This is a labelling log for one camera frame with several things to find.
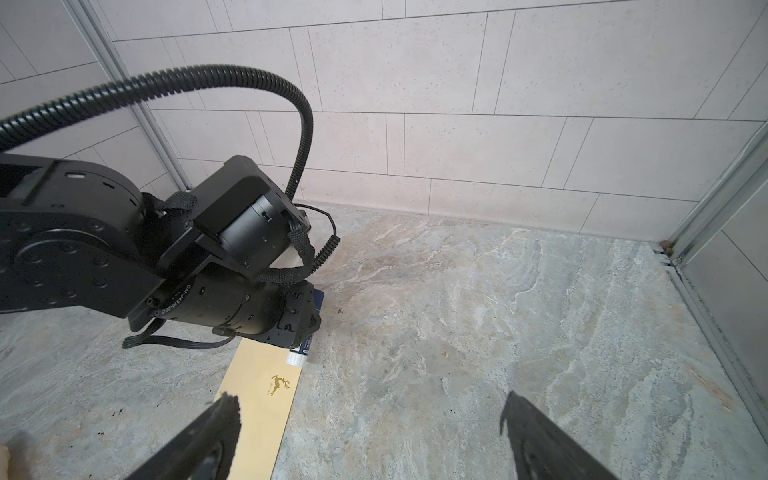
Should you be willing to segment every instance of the tile grout line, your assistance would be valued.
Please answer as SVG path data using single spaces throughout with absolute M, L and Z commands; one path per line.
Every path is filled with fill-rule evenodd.
M 208 7 L 208 15 L 210 15 L 210 20 L 214 23 L 214 28 L 216 29 L 216 33 L 221 33 L 219 31 L 219 28 L 216 26 L 216 20 L 214 20 L 214 14 L 210 11 L 210 5 L 208 5 L 208 0 L 205 1 L 205 6 Z
M 293 44 L 293 34 L 290 32 L 290 28 L 288 28 L 288 38 L 290 38 L 290 47 L 293 50 L 293 61 L 296 62 L 296 74 L 299 75 L 299 87 L 304 91 L 304 83 L 301 81 L 301 70 L 299 69 L 299 59 L 296 58 L 296 46 Z
M 429 196 L 427 197 L 427 217 L 429 216 L 429 208 L 432 206 L 432 178 L 429 179 Z
M 80 67 L 84 67 L 86 65 L 93 65 L 94 63 L 98 63 L 98 62 L 97 61 L 89 61 L 88 63 L 84 63 L 84 64 L 80 64 L 80 65 L 73 65 L 71 67 L 59 68 L 58 70 L 46 71 L 45 73 L 38 73 L 38 74 L 34 74 L 34 75 L 29 75 L 28 77 L 14 78 L 13 80 L 4 81 L 4 82 L 0 83 L 0 85 L 9 84 L 9 83 L 11 83 L 13 81 L 27 80 L 29 78 L 37 78 L 37 77 L 41 77 L 43 75 L 48 75 L 48 74 L 52 74 L 52 73 L 58 73 L 58 72 L 64 71 L 64 70 L 71 70 L 72 68 L 80 68 Z
M 478 96 L 478 83 L 480 83 L 480 67 L 482 66 L 482 51 L 485 48 L 485 33 L 488 30 L 488 16 L 491 12 L 485 14 L 485 27 L 482 29 L 482 43 L 480 44 L 480 59 L 478 60 L 478 74 L 475 77 L 475 94 L 472 96 L 472 109 L 469 111 L 471 114 L 475 113 L 475 100 Z
M 760 269 L 759 269 L 759 268 L 757 268 L 757 265 L 755 265 L 754 263 L 752 263 L 752 260 L 750 260 L 750 258 L 749 258 L 749 257 L 746 255 L 746 253 L 744 253 L 744 252 L 741 250 L 741 248 L 739 248 L 739 246 L 736 244 L 736 242 L 734 242 L 734 241 L 733 241 L 733 239 L 732 239 L 732 238 L 731 238 L 731 237 L 728 235 L 728 233 L 726 233 L 725 229 L 724 229 L 724 228 L 721 228 L 721 229 L 720 229 L 720 231 L 721 231 L 721 232 L 723 232 L 723 235 L 725 235 L 725 237 L 726 237 L 728 240 L 730 240 L 730 242 L 733 244 L 733 246 L 734 246 L 734 247 L 736 247 L 736 250 L 739 250 L 739 253 L 741 253 L 742 255 L 744 255 L 744 258 L 746 258 L 746 261 L 747 261 L 747 262 L 749 262 L 749 263 L 750 263 L 750 265 L 752 265 L 752 268 L 754 268 L 755 270 L 757 270 L 758 274 L 759 274 L 759 275 L 760 275 L 760 276 L 761 276 L 761 277 L 762 277 L 762 278 L 763 278 L 765 281 L 767 281 L 767 282 L 768 282 L 768 278 L 766 278 L 766 276 L 765 276 L 765 275 L 763 275 L 763 272 L 761 272 L 761 271 L 760 271 Z
M 266 127 L 264 127 L 264 119 L 261 117 L 261 112 L 259 112 L 259 121 L 261 122 L 261 130 L 264 132 L 264 138 L 266 138 L 266 145 L 270 149 L 272 164 L 277 166 L 277 162 L 275 161 L 275 154 L 272 152 L 272 144 L 270 144 L 270 136 L 266 134 Z
M 157 117 L 152 115 L 152 118 L 155 119 L 155 121 L 158 123 L 158 126 L 162 124 L 163 127 L 160 129 L 160 132 L 163 135 L 165 135 L 165 132 L 168 132 L 168 138 L 166 140 L 169 140 L 173 144 L 173 147 L 176 148 L 176 150 L 174 151 L 174 154 L 176 154 L 176 152 L 179 152 L 179 155 L 177 156 L 181 156 L 181 149 L 179 148 L 178 145 L 176 145 L 176 141 L 174 140 L 173 135 L 170 134 L 170 130 L 168 129 L 168 126 L 165 124 L 165 120 L 163 120 L 163 116 L 160 114 L 157 114 Z
M 402 114 L 402 175 L 406 175 L 406 114 Z
M 99 145 L 99 144 L 103 144 L 105 141 L 107 141 L 107 140 L 111 140 L 111 139 L 113 139 L 113 138 L 115 138 L 115 137 L 117 137 L 117 136 L 119 136 L 119 135 L 125 134 L 125 133 L 127 133 L 127 132 L 129 132 L 129 131 L 131 131 L 131 130 L 133 130 L 133 129 L 135 129 L 135 128 L 139 128 L 139 126 L 138 126 L 138 125 L 136 125 L 135 127 L 131 127 L 131 128 L 128 128 L 126 131 L 122 131 L 122 132 L 120 132 L 119 134 L 115 134 L 115 135 L 112 135 L 111 137 L 107 137 L 107 138 L 105 138 L 104 140 L 102 140 L 102 141 L 98 141 L 98 142 L 96 142 L 96 143 L 95 143 L 95 144 L 93 144 L 93 145 L 89 145 L 89 146 L 87 146 L 86 148 L 82 148 L 82 149 L 80 149 L 80 150 L 78 150 L 78 151 L 74 152 L 73 154 L 69 154 L 69 155 L 67 155 L 67 157 L 70 157 L 71 155 L 76 155 L 76 154 L 79 154 L 80 152 L 82 152 L 82 151 L 86 151 L 88 148 L 92 148 L 92 147 L 95 147 L 96 145 Z
M 541 179 L 541 187 L 544 186 L 544 182 L 547 180 L 549 167 L 551 167 L 552 165 L 552 159 L 554 158 L 554 153 L 558 151 L 558 145 L 560 144 L 560 139 L 563 137 L 563 132 L 565 131 L 565 125 L 567 123 L 568 123 L 568 118 L 565 118 L 565 121 L 563 122 L 563 128 L 560 129 L 560 134 L 558 135 L 558 141 L 554 144 L 554 150 L 552 151 L 552 156 L 549 157 L 549 163 L 547 164 L 547 171 L 544 172 L 544 178 Z
M 0 59 L 0 65 L 2 65 L 2 67 L 3 67 L 5 70 L 8 70 L 8 74 L 9 74 L 9 75 L 11 75 L 11 78 L 13 78 L 13 80 L 8 80 L 7 82 L 6 82 L 6 81 L 4 81 L 4 82 L 0 83 L 0 85 L 2 85 L 3 83 L 9 83 L 9 82 L 11 82 L 11 81 L 16 81 L 16 80 L 19 80 L 18 78 L 16 78 L 16 77 L 14 77 L 14 76 L 13 76 L 13 74 L 12 74 L 12 73 L 11 73 L 11 71 L 8 69 L 8 67 L 6 67 L 6 66 L 5 66 L 5 64 L 2 62 L 2 59 Z
M 107 31 L 107 37 L 110 41 L 114 43 L 115 40 L 112 40 L 112 36 L 109 34 L 109 32 L 111 31 L 112 33 L 114 33 L 115 38 L 118 37 L 118 33 L 114 30 L 114 27 L 112 26 L 112 22 L 109 21 L 109 17 L 107 16 L 107 14 L 104 13 L 104 7 L 101 6 L 101 2 L 99 0 L 95 0 L 95 1 L 96 1 L 96 7 L 98 7 L 98 9 L 101 11 L 101 14 L 104 16 L 104 19 L 107 21 L 107 25 L 109 25 L 109 30 Z M 101 18 L 98 16 L 98 13 L 96 14 L 96 17 L 97 17 L 97 20 L 101 21 Z
M 306 28 L 306 37 L 310 41 L 310 53 L 312 54 L 312 66 L 315 68 L 315 83 L 317 83 L 317 96 L 320 99 L 320 110 L 323 108 L 323 94 L 320 93 L 320 77 L 317 75 L 317 64 L 315 63 L 315 50 L 312 48 L 312 35 L 310 35 L 310 28 Z
M 736 107 L 733 107 L 733 110 L 730 111 L 730 113 L 728 114 L 727 121 L 735 121 L 735 120 L 731 120 L 730 116 L 733 115 L 734 111 L 736 111 L 739 105 L 741 105 L 741 102 L 743 102 L 744 98 L 746 98 L 746 96 L 750 93 L 750 90 L 752 90 L 752 87 L 754 87 L 755 84 L 757 83 L 757 79 L 760 78 L 760 75 L 762 75 L 765 72 L 766 68 L 768 68 L 768 62 L 766 62 L 766 66 L 763 67 L 763 70 L 761 70 L 760 73 L 757 75 L 757 78 L 755 78 L 755 81 L 753 81 L 750 87 L 747 88 L 747 90 L 744 92 L 744 95 L 742 95 L 741 100 L 739 100 L 739 103 L 736 104 Z
M 614 0 L 615 2 L 634 2 L 636 0 Z M 190 111 L 188 108 L 154 108 L 155 111 Z M 193 108 L 194 111 L 277 111 L 286 112 L 294 110 L 231 110 L 226 108 Z M 323 110 L 318 113 L 324 114 L 407 114 L 407 115 L 463 115 L 472 117 L 533 117 L 533 118 L 618 118 L 624 120 L 684 120 L 684 121 L 748 121 L 752 123 L 763 123 L 762 120 L 724 120 L 722 118 L 684 118 L 684 117 L 614 117 L 604 115 L 533 115 L 533 114 L 464 114 L 464 113 L 432 113 L 422 111 L 341 111 L 341 110 Z
M 600 198 L 600 194 L 598 194 L 594 198 L 594 202 L 592 203 L 592 208 L 589 209 L 589 213 L 587 214 L 587 218 L 584 219 L 584 222 L 581 224 L 581 228 L 578 229 L 579 235 L 581 235 L 581 231 L 584 229 L 584 225 L 587 224 L 587 220 L 589 220 L 589 216 L 592 215 L 592 210 L 594 209 L 594 206 L 598 203 L 598 198 Z
M 250 130 L 250 137 L 253 138 L 253 144 L 256 146 L 256 152 L 259 154 L 259 159 L 261 158 L 261 149 L 259 148 L 259 142 L 256 141 L 256 135 L 253 134 L 253 125 L 250 124 L 250 118 L 248 118 L 248 113 L 245 114 L 245 121 L 248 122 L 248 130 Z
M 581 145 L 579 145 L 578 152 L 576 152 L 576 158 L 574 158 L 574 163 L 571 165 L 571 169 L 568 171 L 568 176 L 565 178 L 563 189 L 565 189 L 565 186 L 568 185 L 568 179 L 571 178 L 571 174 L 573 173 L 574 167 L 576 166 L 576 162 L 578 161 L 578 156 L 581 155 L 581 149 L 584 146 L 584 142 L 587 141 L 587 137 L 589 136 L 589 130 L 592 129 L 593 123 L 594 123 L 594 118 L 592 118 L 592 121 L 589 122 L 589 127 L 587 127 L 587 133 L 584 134 L 584 138 L 581 140 Z
M 557 5 L 541 5 L 541 6 L 535 6 L 535 7 L 523 7 L 523 8 L 501 8 L 499 10 L 477 10 L 474 12 L 456 12 L 456 13 L 438 13 L 438 14 L 432 14 L 432 15 L 413 15 L 412 17 L 408 16 L 408 4 L 406 3 L 406 13 L 404 17 L 400 18 L 372 18 L 370 20 L 352 20 L 350 22 L 330 22 L 330 23 L 310 23 L 310 24 L 304 24 L 304 25 L 284 25 L 280 27 L 269 27 L 269 28 L 245 28 L 244 30 L 233 30 L 233 31 L 222 31 L 222 32 L 208 32 L 208 33 L 188 33 L 183 35 L 159 35 L 155 37 L 141 37 L 141 38 L 121 38 L 120 40 L 116 40 L 115 42 L 119 41 L 136 41 L 136 40 L 154 40 L 157 38 L 169 38 L 169 37 L 199 37 L 201 35 L 216 35 L 218 33 L 242 33 L 245 31 L 265 31 L 265 30 L 280 30 L 281 28 L 300 28 L 300 27 L 327 27 L 331 25 L 351 25 L 355 23 L 370 23 L 370 22 L 389 22 L 393 20 L 408 20 L 410 18 L 434 18 L 434 17 L 450 17 L 455 15 L 475 15 L 479 13 L 488 13 L 488 12 L 517 12 L 519 10 L 537 10 L 541 8 L 567 8 L 567 7 L 578 7 L 582 5 L 600 5 L 600 4 L 611 4 L 611 3 L 619 3 L 619 2 L 639 2 L 640 0 L 602 0 L 599 2 L 580 2 L 580 3 L 561 3 Z
M 168 51 L 168 46 L 167 46 L 167 45 L 165 45 L 165 39 L 163 39 L 163 41 L 161 41 L 161 44 L 163 44 L 163 49 L 165 50 L 165 53 L 168 55 L 168 58 L 170 58 L 170 62 L 171 62 L 171 64 L 173 64 L 173 63 L 174 63 L 174 60 L 173 60 L 173 58 L 170 56 L 170 52 Z M 179 48 L 179 42 L 176 42 L 176 48 Z M 189 103 L 189 105 L 190 105 L 190 108 L 193 108 L 193 109 L 194 109 L 194 105 L 192 105 L 192 99 L 190 98 L 189 92 L 184 92 L 184 97 L 186 97 L 186 98 L 187 98 L 187 102 Z
M 10 38 L 10 39 L 11 39 L 11 41 L 13 42 L 13 45 L 15 45 L 15 47 L 18 49 L 18 52 L 19 52 L 20 54 L 22 54 L 22 57 L 24 57 L 24 59 L 27 61 L 27 63 L 29 63 L 29 66 L 30 66 L 30 67 L 32 67 L 32 70 L 33 70 L 33 71 L 34 71 L 36 74 L 38 74 L 38 75 L 42 75 L 42 74 L 41 74 L 41 73 L 38 71 L 38 69 L 37 69 L 37 68 L 35 68 L 35 66 L 32 64 L 32 62 L 30 62 L 30 61 L 29 61 L 29 58 L 27 58 L 27 54 L 26 54 L 26 53 L 24 53 L 24 52 L 22 51 L 21 47 L 19 47 L 19 46 L 18 46 L 18 44 L 16 43 L 16 40 L 14 40 L 14 39 L 13 39 L 13 37 L 11 36 L 11 34 L 10 34 L 10 33 L 8 33 L 8 29 L 5 27 L 5 25 L 3 25 L 3 24 L 2 24 L 2 22 L 0 22 L 0 28 L 2 28 L 2 29 L 5 31 L 5 34 L 8 36 L 8 38 Z
M 162 177 L 162 176 L 163 176 L 163 175 L 165 175 L 165 174 L 167 174 L 167 172 L 163 172 L 163 173 L 160 175 L 160 177 Z M 155 178 L 154 180 L 150 180 L 150 181 L 148 181 L 148 182 L 147 182 L 147 184 L 146 184 L 146 185 L 144 185 L 142 188 L 147 188 L 147 185 L 150 185 L 152 182 L 156 181 L 158 178 Z
M 203 158 L 181 158 L 181 160 L 198 160 L 198 161 L 209 161 L 214 163 L 222 164 L 224 161 L 219 160 L 206 160 Z M 268 167 L 278 167 L 278 168 L 292 168 L 287 167 L 285 165 L 269 165 L 264 164 Z M 617 197 L 634 197 L 634 198 L 651 198 L 654 200 L 669 200 L 673 202 L 688 202 L 692 204 L 698 203 L 698 200 L 686 200 L 683 198 L 668 198 L 668 197 L 649 197 L 648 195 L 630 195 L 630 194 L 617 194 L 615 192 L 596 192 L 594 190 L 573 190 L 568 188 L 553 188 L 553 187 L 536 187 L 535 185 L 520 185 L 520 184 L 497 184 L 493 182 L 485 182 L 480 180 L 457 180 L 455 178 L 439 178 L 439 177 L 417 177 L 416 175 L 390 175 L 390 174 L 377 174 L 372 172 L 361 172 L 361 171 L 351 171 L 351 170 L 333 170 L 330 168 L 311 168 L 308 167 L 305 170 L 316 170 L 316 171 L 322 171 L 322 172 L 337 172 L 340 174 L 358 174 L 358 175 L 375 175 L 377 177 L 400 177 L 400 178 L 419 178 L 422 180 L 444 180 L 449 182 L 462 182 L 466 184 L 482 184 L 482 185 L 495 185 L 500 187 L 518 187 L 518 188 L 532 188 L 532 189 L 539 189 L 539 190 L 556 190 L 560 192 L 573 192 L 576 194 L 600 194 L 600 195 L 615 195 Z
M 518 18 L 518 12 L 512 16 L 512 27 L 509 29 L 509 39 L 507 40 L 507 53 L 504 54 L 504 64 L 502 65 L 502 77 L 498 79 L 498 91 L 496 92 L 496 103 L 493 104 L 493 115 L 496 115 L 498 107 L 498 98 L 502 94 L 502 83 L 504 83 L 504 70 L 507 69 L 507 57 L 509 56 L 509 45 L 512 43 L 512 32 L 515 30 L 515 20 Z
M 750 31 L 746 34 L 746 37 L 744 37 L 744 41 L 742 41 L 741 45 L 739 45 L 739 48 L 736 49 L 736 53 L 733 54 L 733 57 L 728 62 L 728 65 L 725 67 L 725 70 L 723 70 L 723 73 L 720 74 L 720 77 L 715 82 L 715 85 L 712 87 L 712 90 L 710 90 L 710 93 L 707 94 L 707 98 L 704 98 L 704 102 L 701 104 L 699 109 L 696 110 L 696 114 L 694 115 L 694 118 L 699 114 L 701 109 L 704 108 L 704 105 L 707 103 L 707 100 L 710 99 L 710 95 L 712 95 L 712 92 L 715 91 L 715 88 L 717 88 L 717 85 L 720 83 L 720 80 L 723 79 L 723 76 L 725 75 L 725 72 L 728 71 L 728 68 L 730 68 L 730 65 L 733 63 L 734 60 L 736 60 L 736 57 L 739 56 L 739 52 L 741 51 L 742 48 L 744 48 L 744 44 L 746 43 L 746 40 L 752 34 L 752 30 L 755 29 L 755 27 L 757 26 L 757 23 L 760 21 L 760 18 L 763 17 L 763 14 L 765 13 L 766 8 L 768 8 L 768 3 L 766 3 L 766 5 L 763 7 L 763 10 L 760 12 L 760 15 L 757 16 L 757 20 L 755 20 L 755 23 L 752 24 L 752 28 L 750 28 Z
M 389 175 L 389 129 L 387 127 L 386 114 L 384 114 L 384 145 L 386 147 L 386 173 Z
M 230 18 L 230 10 L 227 8 L 227 3 L 222 0 L 221 4 L 224 5 L 224 11 L 227 13 L 227 21 L 230 23 L 230 31 L 234 31 L 235 27 L 232 26 L 232 18 Z

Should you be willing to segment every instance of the black fabric strap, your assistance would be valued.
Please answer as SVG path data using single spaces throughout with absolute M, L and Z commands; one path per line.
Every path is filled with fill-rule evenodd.
M 147 329 L 134 336 L 127 336 L 123 339 L 123 348 L 132 349 L 139 345 L 165 345 L 173 346 L 178 349 L 215 349 L 224 346 L 234 340 L 234 336 L 227 337 L 220 342 L 193 342 L 192 340 L 176 339 L 172 336 L 152 335 L 165 324 L 165 319 L 156 318 L 152 320 Z
M 192 210 L 197 203 L 197 197 L 189 192 L 176 192 L 168 197 L 168 200 L 162 201 L 153 194 L 142 192 L 144 205 L 150 210 L 159 210 L 166 214 L 183 214 Z
M 315 247 L 312 246 L 310 238 L 297 222 L 291 221 L 288 239 L 299 254 L 303 265 L 290 268 L 268 268 L 259 275 L 258 280 L 260 282 L 293 285 L 307 278 L 312 272 L 312 265 L 315 263 Z

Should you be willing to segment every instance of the small bottle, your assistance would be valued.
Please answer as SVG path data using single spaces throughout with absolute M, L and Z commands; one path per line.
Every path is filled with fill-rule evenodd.
M 295 349 L 291 349 L 288 352 L 288 359 L 286 363 L 288 365 L 303 367 L 306 365 L 306 356 L 310 353 L 310 344 L 312 343 L 312 336 L 308 335 L 301 345 Z
M 320 313 L 320 307 L 323 306 L 323 299 L 325 298 L 326 294 L 322 290 L 315 289 L 312 292 L 313 299 L 315 300 L 315 308 L 317 308 L 317 312 Z M 306 356 L 310 354 L 310 345 L 312 344 L 312 336 L 308 335 L 304 341 L 301 342 L 301 345 L 296 347 L 295 349 L 291 349 L 288 352 L 288 358 L 286 359 L 286 363 L 288 365 L 293 365 L 297 367 L 304 367 L 306 365 Z

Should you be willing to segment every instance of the white bottle cap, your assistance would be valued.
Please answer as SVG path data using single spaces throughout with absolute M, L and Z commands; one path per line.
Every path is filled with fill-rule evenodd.
M 288 365 L 304 367 L 306 365 L 306 355 L 296 353 L 293 350 L 288 352 L 288 359 L 286 360 Z

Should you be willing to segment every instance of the braided cable sleeve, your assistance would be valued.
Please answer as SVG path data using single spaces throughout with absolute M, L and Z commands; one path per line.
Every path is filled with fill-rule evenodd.
M 218 87 L 255 88 L 278 94 L 301 117 L 301 138 L 286 195 L 293 200 L 312 144 L 312 108 L 304 94 L 285 78 L 238 65 L 195 65 L 111 81 L 37 105 L 0 120 L 0 151 L 118 108 L 182 91 Z

